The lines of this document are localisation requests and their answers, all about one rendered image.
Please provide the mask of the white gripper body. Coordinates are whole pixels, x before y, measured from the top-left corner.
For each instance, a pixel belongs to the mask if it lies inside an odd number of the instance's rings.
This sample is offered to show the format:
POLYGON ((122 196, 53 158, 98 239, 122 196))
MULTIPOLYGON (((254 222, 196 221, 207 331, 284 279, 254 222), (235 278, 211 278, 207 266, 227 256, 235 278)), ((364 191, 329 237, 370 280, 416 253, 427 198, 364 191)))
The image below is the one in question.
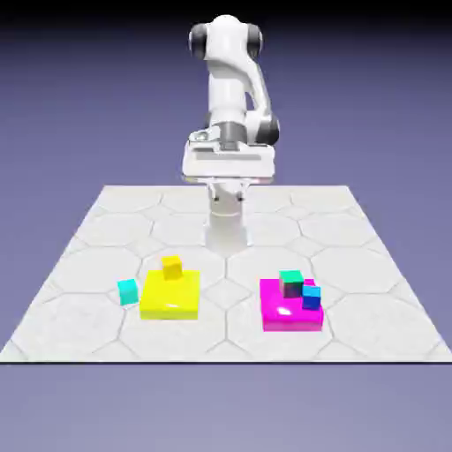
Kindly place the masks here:
POLYGON ((220 149, 218 141, 185 144, 182 175, 190 182, 269 183, 275 175, 275 149, 271 146, 238 144, 238 150, 220 149))

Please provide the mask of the small yellow cube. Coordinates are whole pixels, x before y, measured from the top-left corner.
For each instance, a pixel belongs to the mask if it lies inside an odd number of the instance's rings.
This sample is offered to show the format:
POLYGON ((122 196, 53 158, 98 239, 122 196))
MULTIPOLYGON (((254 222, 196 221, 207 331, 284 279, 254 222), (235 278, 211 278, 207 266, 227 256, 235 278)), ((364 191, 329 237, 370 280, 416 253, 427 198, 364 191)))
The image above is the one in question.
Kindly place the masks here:
POLYGON ((162 256, 162 272, 166 280, 176 280, 183 276, 182 261, 178 255, 162 256))

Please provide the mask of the large magenta box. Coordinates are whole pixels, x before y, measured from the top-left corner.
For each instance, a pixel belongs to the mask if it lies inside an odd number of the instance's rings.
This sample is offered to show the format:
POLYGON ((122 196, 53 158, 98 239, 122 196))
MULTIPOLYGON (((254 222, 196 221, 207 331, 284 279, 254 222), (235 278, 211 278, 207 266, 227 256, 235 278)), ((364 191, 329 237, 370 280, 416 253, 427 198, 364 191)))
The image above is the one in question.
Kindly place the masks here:
POLYGON ((260 313, 264 332, 321 331, 323 327, 322 306, 308 310, 302 298, 285 298, 277 279, 260 279, 260 313))

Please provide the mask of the small cyan cube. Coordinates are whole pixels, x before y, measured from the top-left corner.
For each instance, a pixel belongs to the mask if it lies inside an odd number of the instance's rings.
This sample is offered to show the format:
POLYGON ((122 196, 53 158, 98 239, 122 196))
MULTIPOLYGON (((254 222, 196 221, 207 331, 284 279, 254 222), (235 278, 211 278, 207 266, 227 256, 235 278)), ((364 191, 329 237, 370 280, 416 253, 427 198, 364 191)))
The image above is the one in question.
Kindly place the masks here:
POLYGON ((118 281, 117 290, 121 306, 135 305, 139 302, 139 288, 135 279, 118 281))

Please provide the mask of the small green cube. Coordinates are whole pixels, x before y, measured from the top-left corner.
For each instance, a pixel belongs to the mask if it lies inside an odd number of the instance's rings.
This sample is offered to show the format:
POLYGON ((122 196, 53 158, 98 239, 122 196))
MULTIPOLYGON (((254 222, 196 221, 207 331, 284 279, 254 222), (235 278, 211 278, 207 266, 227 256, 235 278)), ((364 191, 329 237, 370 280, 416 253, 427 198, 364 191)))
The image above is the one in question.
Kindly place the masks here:
POLYGON ((284 298, 301 298, 304 287, 304 277, 300 270, 281 270, 279 272, 279 287, 284 298))

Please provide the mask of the small blue cube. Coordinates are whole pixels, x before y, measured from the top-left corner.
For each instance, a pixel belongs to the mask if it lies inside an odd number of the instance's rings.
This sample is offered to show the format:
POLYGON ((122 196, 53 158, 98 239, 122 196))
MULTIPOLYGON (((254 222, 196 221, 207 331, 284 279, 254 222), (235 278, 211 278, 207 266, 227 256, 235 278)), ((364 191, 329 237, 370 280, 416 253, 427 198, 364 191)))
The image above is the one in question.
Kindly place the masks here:
POLYGON ((319 310, 321 305, 321 288, 316 285, 304 285, 302 299, 302 306, 305 310, 319 310))

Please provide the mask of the large yellow box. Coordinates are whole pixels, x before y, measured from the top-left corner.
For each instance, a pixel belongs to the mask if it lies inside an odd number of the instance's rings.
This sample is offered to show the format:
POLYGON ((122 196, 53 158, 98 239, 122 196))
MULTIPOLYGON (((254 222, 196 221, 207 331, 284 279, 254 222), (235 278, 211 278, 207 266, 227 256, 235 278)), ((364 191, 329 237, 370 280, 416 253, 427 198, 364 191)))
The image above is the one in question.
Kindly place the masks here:
POLYGON ((197 320, 200 272, 184 270, 177 279, 166 279, 162 270, 149 270, 139 301, 142 320, 197 320))

